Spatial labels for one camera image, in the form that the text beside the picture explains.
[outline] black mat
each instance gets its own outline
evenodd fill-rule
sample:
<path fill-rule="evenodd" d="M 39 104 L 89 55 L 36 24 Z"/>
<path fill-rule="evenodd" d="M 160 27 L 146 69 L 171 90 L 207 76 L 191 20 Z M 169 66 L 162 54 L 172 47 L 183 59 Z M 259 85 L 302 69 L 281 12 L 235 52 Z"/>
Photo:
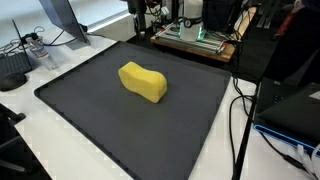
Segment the black mat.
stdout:
<path fill-rule="evenodd" d="M 168 91 L 158 104 L 123 87 L 118 69 L 129 61 L 165 75 Z M 133 178 L 182 180 L 192 171 L 229 80 L 226 71 L 118 42 L 35 95 Z"/>

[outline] sponge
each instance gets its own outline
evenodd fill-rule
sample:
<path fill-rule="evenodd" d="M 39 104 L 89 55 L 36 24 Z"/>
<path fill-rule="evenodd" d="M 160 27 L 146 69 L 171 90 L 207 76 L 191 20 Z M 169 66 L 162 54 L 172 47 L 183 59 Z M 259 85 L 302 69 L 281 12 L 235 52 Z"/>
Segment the sponge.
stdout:
<path fill-rule="evenodd" d="M 153 103 L 158 103 L 167 92 L 167 80 L 161 73 L 146 70 L 134 62 L 124 65 L 118 73 L 124 87 Z"/>

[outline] yellow sponge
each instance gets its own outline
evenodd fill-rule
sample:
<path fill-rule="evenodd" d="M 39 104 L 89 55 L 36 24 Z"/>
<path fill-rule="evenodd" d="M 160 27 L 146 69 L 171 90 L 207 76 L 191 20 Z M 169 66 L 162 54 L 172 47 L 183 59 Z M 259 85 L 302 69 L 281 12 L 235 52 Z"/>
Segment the yellow sponge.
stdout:
<path fill-rule="evenodd" d="M 157 103 L 167 92 L 167 80 L 159 72 L 146 70 L 134 62 L 129 62 L 118 71 L 123 85 L 130 91 L 140 94 Z"/>

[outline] wooden board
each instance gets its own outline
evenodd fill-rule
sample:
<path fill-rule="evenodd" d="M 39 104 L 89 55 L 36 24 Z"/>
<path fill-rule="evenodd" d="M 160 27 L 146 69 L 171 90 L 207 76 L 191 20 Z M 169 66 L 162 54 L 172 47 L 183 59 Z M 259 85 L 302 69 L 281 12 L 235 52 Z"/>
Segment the wooden board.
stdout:
<path fill-rule="evenodd" d="M 249 27 L 249 24 L 254 16 L 254 14 L 256 13 L 256 8 L 250 8 L 249 9 L 249 14 L 250 16 L 246 16 L 243 21 L 240 24 L 239 27 L 239 33 L 241 34 L 241 36 L 244 35 L 244 33 L 246 32 L 247 28 Z M 196 48 L 192 48 L 192 47 L 186 47 L 186 46 L 182 46 L 180 44 L 174 43 L 174 42 L 169 42 L 169 41 L 161 41 L 156 39 L 155 36 L 153 36 L 150 41 L 154 44 L 159 44 L 162 46 L 166 46 L 166 47 L 170 47 L 170 48 L 174 48 L 174 49 L 178 49 L 181 51 L 185 51 L 185 52 L 189 52 L 192 54 L 197 54 L 200 56 L 204 56 L 210 59 L 215 59 L 218 61 L 223 61 L 223 62 L 229 62 L 231 57 L 233 56 L 234 52 L 235 52 L 235 47 L 232 45 L 228 45 L 225 50 L 220 54 L 214 54 L 214 53 L 209 53 L 207 51 L 203 51 L 201 49 L 196 49 Z"/>

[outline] laptop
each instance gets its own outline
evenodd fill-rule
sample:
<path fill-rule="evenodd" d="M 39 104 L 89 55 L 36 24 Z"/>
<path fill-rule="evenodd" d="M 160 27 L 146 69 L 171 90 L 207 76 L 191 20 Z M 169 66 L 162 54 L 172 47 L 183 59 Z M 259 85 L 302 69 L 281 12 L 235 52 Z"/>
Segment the laptop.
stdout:
<path fill-rule="evenodd" d="M 21 42 L 21 36 L 19 33 L 19 30 L 17 28 L 16 23 L 14 20 L 12 20 L 12 23 L 14 25 L 14 28 L 17 32 L 17 36 L 20 40 L 20 45 L 22 45 Z M 15 53 L 12 56 L 4 56 L 0 58 L 0 79 L 4 76 L 7 76 L 9 74 L 13 73 L 27 73 L 32 70 L 30 60 L 28 58 L 28 55 L 26 53 L 25 47 L 22 45 L 23 51 Z"/>
<path fill-rule="evenodd" d="M 320 143 L 320 85 L 311 83 L 289 93 L 262 112 L 255 111 L 254 129 L 294 147 L 301 144 L 312 153 Z"/>

